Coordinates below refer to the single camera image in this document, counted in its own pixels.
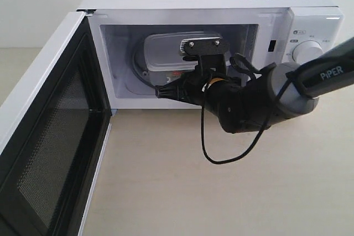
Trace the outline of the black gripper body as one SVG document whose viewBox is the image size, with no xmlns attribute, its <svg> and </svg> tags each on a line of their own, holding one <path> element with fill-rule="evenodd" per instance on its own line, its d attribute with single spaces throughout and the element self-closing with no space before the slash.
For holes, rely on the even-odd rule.
<svg viewBox="0 0 354 236">
<path fill-rule="evenodd" d="M 226 77 L 224 54 L 217 55 L 185 55 L 184 61 L 195 61 L 193 71 L 181 75 L 178 82 L 178 100 L 202 106 L 206 84 L 212 77 Z"/>
</svg>

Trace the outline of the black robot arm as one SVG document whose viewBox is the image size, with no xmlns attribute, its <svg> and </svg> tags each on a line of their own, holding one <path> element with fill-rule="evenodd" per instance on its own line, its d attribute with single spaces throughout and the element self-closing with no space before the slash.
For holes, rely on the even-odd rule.
<svg viewBox="0 0 354 236">
<path fill-rule="evenodd" d="M 353 84 L 353 40 L 304 64 L 271 63 L 255 68 L 241 54 L 225 57 L 223 38 L 181 43 L 192 71 L 157 86 L 158 98 L 200 106 L 228 133 L 254 132 L 312 112 L 321 95 Z"/>
</svg>

